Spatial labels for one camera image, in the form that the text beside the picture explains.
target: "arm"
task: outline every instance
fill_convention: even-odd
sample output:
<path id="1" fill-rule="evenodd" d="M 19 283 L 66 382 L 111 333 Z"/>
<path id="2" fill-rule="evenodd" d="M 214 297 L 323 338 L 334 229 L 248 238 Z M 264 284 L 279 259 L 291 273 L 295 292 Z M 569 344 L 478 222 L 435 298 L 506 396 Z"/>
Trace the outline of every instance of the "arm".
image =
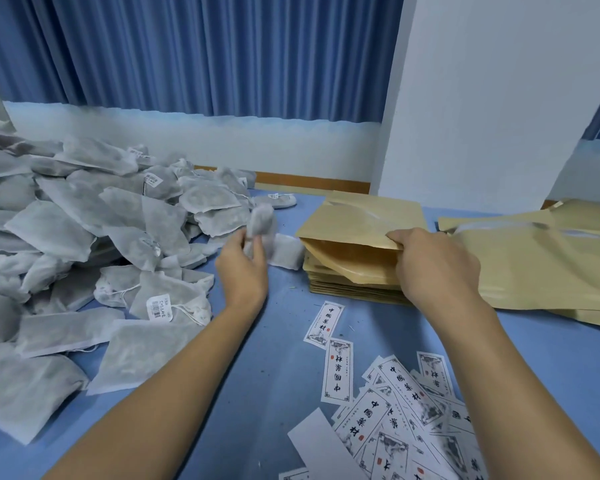
<path id="1" fill-rule="evenodd" d="M 170 480 L 267 295 L 267 261 L 259 237 L 253 261 L 244 230 L 216 259 L 226 307 L 151 379 L 113 407 L 49 470 L 45 480 Z"/>
<path id="2" fill-rule="evenodd" d="M 478 294 L 478 259 L 444 233 L 387 236 L 404 247 L 400 285 L 447 350 L 490 476 L 600 479 L 600 456 Z"/>

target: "blue tabletop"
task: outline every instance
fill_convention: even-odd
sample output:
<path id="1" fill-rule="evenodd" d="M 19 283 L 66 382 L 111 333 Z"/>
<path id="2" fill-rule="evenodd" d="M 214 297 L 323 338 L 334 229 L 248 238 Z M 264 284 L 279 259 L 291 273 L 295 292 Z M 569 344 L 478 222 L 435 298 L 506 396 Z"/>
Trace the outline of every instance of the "blue tabletop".
<path id="1" fill-rule="evenodd" d="M 279 231 L 294 234 L 323 197 L 297 195 L 298 204 L 277 210 Z M 472 217 L 446 209 L 424 209 L 430 230 L 439 216 Z M 198 268 L 215 272 L 213 261 Z M 320 406 L 327 417 L 336 406 L 320 402 L 324 352 L 303 342 L 320 305 L 346 306 L 335 336 L 354 343 L 354 386 L 377 355 L 395 354 L 417 369 L 416 351 L 445 354 L 437 335 L 414 308 L 312 294 L 304 272 L 269 267 L 270 291 L 263 313 L 222 382 L 180 479 L 277 479 L 302 466 L 287 433 Z M 224 306 L 216 282 L 209 300 Z M 92 301 L 86 308 L 99 306 Z M 561 407 L 600 452 L 600 327 L 547 312 L 499 312 L 520 353 Z M 72 358 L 93 378 L 106 346 Z M 456 394 L 459 393 L 454 378 Z M 28 446 L 0 432 L 0 480 L 40 478 L 87 429 L 131 391 L 72 396 Z"/>

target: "barcode label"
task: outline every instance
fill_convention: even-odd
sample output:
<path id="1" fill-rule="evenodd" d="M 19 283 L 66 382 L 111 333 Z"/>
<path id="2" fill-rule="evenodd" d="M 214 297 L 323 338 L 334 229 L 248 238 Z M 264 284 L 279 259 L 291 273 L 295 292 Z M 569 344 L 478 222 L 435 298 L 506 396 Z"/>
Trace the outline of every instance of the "barcode label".
<path id="1" fill-rule="evenodd" d="M 153 173 L 147 172 L 144 174 L 144 181 L 147 185 L 151 185 L 153 188 L 156 188 L 158 185 L 163 183 L 164 180 Z"/>
<path id="2" fill-rule="evenodd" d="M 171 298 L 168 294 L 152 296 L 146 301 L 146 311 L 149 320 L 156 322 L 170 322 L 173 320 L 171 312 Z"/>

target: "forearm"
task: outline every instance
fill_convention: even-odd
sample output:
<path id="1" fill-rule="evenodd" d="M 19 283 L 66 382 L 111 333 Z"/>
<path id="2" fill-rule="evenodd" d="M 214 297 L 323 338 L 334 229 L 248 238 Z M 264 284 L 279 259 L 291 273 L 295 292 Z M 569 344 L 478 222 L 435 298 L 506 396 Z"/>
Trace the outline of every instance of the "forearm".
<path id="1" fill-rule="evenodd" d="M 45 478 L 173 478 L 258 309 L 225 309 L 98 421 Z"/>
<path id="2" fill-rule="evenodd" d="M 447 310 L 464 326 L 437 332 L 490 475 L 600 479 L 599 455 L 525 363 L 492 307 L 476 299 Z"/>

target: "person's left hand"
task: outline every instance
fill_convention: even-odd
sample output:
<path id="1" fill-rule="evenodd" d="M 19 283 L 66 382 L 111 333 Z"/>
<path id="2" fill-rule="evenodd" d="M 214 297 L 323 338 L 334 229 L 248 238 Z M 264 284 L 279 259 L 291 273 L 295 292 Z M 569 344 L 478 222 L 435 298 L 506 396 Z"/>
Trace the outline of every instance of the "person's left hand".
<path id="1" fill-rule="evenodd" d="M 246 229 L 238 230 L 227 241 L 216 259 L 216 269 L 224 288 L 227 308 L 247 309 L 256 315 L 269 291 L 267 258 L 262 238 L 253 238 L 253 259 L 244 255 L 242 247 Z"/>

